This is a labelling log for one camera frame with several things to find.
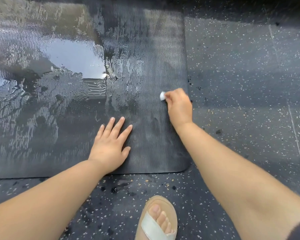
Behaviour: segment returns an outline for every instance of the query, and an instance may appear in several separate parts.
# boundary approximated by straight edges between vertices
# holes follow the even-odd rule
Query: hand
[[[192,123],[192,104],[188,95],[182,88],[166,92],[168,114],[175,130],[178,131],[183,125]]]
[[[132,131],[132,125],[129,125],[119,135],[120,129],[124,124],[124,117],[121,117],[113,127],[114,123],[115,118],[112,117],[106,128],[104,125],[101,125],[88,158],[88,160],[97,163],[97,166],[102,169],[104,175],[111,173],[122,165],[131,149],[131,147],[127,146],[122,150],[122,147]]]

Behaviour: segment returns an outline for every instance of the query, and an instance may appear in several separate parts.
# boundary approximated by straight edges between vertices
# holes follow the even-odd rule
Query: black mat
[[[0,178],[53,176],[87,159],[112,116],[134,125],[115,173],[186,169],[159,100],[187,89],[182,13],[163,0],[40,1],[0,0]]]

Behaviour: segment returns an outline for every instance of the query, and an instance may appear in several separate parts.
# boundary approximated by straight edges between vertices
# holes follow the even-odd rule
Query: slipper
[[[157,224],[155,219],[150,216],[148,210],[151,206],[157,204],[160,206],[161,211],[167,214],[169,222],[171,223],[171,229],[174,230],[173,233],[164,234],[164,231]],[[140,216],[138,227],[136,229],[136,238],[139,240],[142,232],[148,237],[149,240],[175,240],[177,235],[178,219],[176,210],[173,205],[164,197],[156,195],[151,197],[145,204],[143,211]]]

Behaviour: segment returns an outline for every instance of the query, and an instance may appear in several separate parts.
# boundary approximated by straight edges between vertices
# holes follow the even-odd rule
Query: person's left hand
[[[131,149],[131,147],[127,146],[122,150],[122,147],[132,130],[132,125],[129,125],[119,135],[120,129],[124,124],[124,117],[121,117],[113,127],[114,123],[115,118],[112,117],[106,128],[104,125],[101,125],[88,158],[88,160],[95,161],[105,175],[122,165]]]

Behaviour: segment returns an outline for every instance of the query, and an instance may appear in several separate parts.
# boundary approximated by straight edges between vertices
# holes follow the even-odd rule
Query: white sandal strap
[[[141,228],[149,240],[175,240],[175,234],[164,234],[164,231],[148,212],[144,215]]]

